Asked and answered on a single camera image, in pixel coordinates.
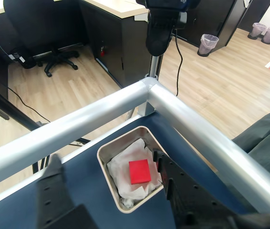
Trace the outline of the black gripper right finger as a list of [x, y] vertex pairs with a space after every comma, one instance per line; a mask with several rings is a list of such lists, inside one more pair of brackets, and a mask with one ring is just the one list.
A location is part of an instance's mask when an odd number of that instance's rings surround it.
[[178, 229], [236, 229], [235, 214], [187, 175], [167, 154], [153, 149]]

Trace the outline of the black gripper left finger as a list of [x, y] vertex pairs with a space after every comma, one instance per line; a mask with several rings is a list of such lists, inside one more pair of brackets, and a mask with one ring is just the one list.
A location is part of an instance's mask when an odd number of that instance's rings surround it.
[[94, 229], [96, 224], [84, 205], [76, 206], [66, 187], [64, 167], [58, 155], [36, 183], [38, 229]]

